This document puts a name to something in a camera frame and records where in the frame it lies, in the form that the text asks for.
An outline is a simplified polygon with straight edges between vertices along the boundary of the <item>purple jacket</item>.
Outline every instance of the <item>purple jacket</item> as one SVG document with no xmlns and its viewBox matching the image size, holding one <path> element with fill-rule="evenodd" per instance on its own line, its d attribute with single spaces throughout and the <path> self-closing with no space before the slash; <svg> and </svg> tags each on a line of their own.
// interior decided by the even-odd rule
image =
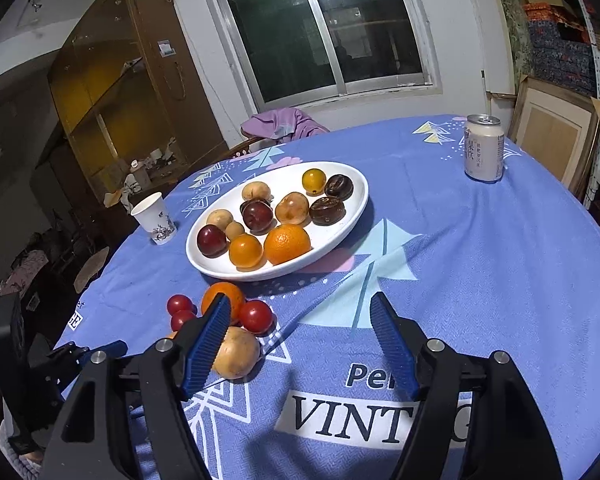
<svg viewBox="0 0 600 480">
<path fill-rule="evenodd" d="M 242 132 L 248 137 L 275 139 L 279 142 L 311 137 L 327 133 L 328 130 L 297 108 L 278 108 L 261 114 L 242 123 Z"/>
</svg>

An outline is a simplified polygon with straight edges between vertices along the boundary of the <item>beverage can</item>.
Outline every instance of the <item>beverage can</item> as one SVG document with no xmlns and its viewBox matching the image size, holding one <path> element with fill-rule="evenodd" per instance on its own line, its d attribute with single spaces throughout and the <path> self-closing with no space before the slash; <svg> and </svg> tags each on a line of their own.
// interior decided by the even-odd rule
<svg viewBox="0 0 600 480">
<path fill-rule="evenodd" d="M 497 117 L 470 115 L 464 125 L 464 172 L 482 182 L 502 177 L 504 131 Z"/>
</svg>

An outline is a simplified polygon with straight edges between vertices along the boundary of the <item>cabinet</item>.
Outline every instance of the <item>cabinet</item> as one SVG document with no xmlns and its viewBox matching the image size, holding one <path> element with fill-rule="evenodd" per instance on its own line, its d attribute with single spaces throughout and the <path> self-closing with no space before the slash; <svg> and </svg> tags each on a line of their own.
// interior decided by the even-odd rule
<svg viewBox="0 0 600 480">
<path fill-rule="evenodd" d="M 161 189 L 228 149 L 169 0 L 96 0 L 48 81 L 100 203 L 122 187 L 133 160 L 157 148 L 173 152 L 150 171 L 152 186 Z"/>
</svg>

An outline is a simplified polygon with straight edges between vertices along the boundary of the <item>blue tablecloth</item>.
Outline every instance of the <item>blue tablecloth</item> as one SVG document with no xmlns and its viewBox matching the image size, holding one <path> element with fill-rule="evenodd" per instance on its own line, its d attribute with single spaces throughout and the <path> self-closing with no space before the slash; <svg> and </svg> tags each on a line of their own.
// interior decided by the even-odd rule
<svg viewBox="0 0 600 480">
<path fill-rule="evenodd" d="M 212 374 L 186 405 L 211 475 L 388 478 L 415 405 L 396 389 L 370 329 L 368 300 L 383 290 L 400 315 L 456 351 L 510 352 L 564 477 L 579 478 L 600 452 L 600 229 L 508 142 L 500 182 L 467 178 L 463 123 L 435 116 L 368 124 L 193 175 L 166 198 L 177 236 L 156 246 L 140 229 L 131 235 L 82 295 L 74 325 L 81 321 L 60 344 L 93 348 L 121 338 L 130 353 L 144 351 L 170 332 L 167 299 L 183 293 L 197 303 L 212 282 L 187 260 L 185 240 L 213 200 L 272 168 L 344 162 L 369 182 L 359 223 L 316 264 L 243 286 L 278 316 L 280 329 L 262 340 L 269 353 L 248 380 L 214 383 Z M 456 440 L 467 415 L 459 410 Z M 156 478 L 142 422 L 134 419 L 134 441 L 145 476 Z"/>
</svg>

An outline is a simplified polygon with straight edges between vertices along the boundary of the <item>oval plate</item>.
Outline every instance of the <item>oval plate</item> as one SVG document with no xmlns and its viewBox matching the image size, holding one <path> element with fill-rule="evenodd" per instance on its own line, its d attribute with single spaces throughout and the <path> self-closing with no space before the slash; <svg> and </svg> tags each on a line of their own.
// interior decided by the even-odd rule
<svg viewBox="0 0 600 480">
<path fill-rule="evenodd" d="M 206 217 L 213 210 L 228 209 L 232 215 L 234 215 L 236 221 L 244 224 L 242 222 L 242 215 L 240 215 L 240 204 L 243 202 L 242 188 L 244 186 L 250 182 L 265 182 L 271 188 L 271 194 L 273 195 L 271 206 L 275 209 L 276 205 L 288 193 L 291 193 L 292 191 L 304 193 L 304 189 L 302 188 L 302 174 L 311 168 L 323 170 L 327 175 L 327 178 L 337 173 L 347 175 L 353 182 L 353 194 L 344 202 L 347 212 L 342 220 L 330 226 L 317 226 L 312 222 L 305 226 L 304 229 L 308 233 L 309 238 L 311 238 L 312 248 L 308 253 L 289 262 L 285 262 L 284 264 L 274 266 L 270 262 L 266 262 L 255 270 L 245 271 L 236 269 L 234 264 L 229 261 L 228 251 L 225 251 L 215 258 L 207 258 L 200 253 L 198 245 L 196 244 L 196 236 L 198 235 L 198 231 L 206 224 Z M 312 204 L 315 200 L 320 198 L 320 196 L 308 196 L 307 198 L 309 204 Z M 285 274 L 295 272 L 320 259 L 343 241 L 358 222 L 368 198 L 369 186 L 365 176 L 356 168 L 352 168 L 347 164 L 340 164 L 339 162 L 304 162 L 302 164 L 285 166 L 284 168 L 268 171 L 256 178 L 238 184 L 238 186 L 222 195 L 218 200 L 213 202 L 212 205 L 206 208 L 198 220 L 196 220 L 195 224 L 193 224 L 191 231 L 189 231 L 189 235 L 187 235 L 187 257 L 197 270 L 208 276 L 219 278 L 220 280 L 256 282 L 257 280 L 269 280 L 271 278 L 284 276 Z M 264 243 L 266 237 L 267 235 L 264 234 L 257 238 L 260 240 L 260 243 Z"/>
</svg>

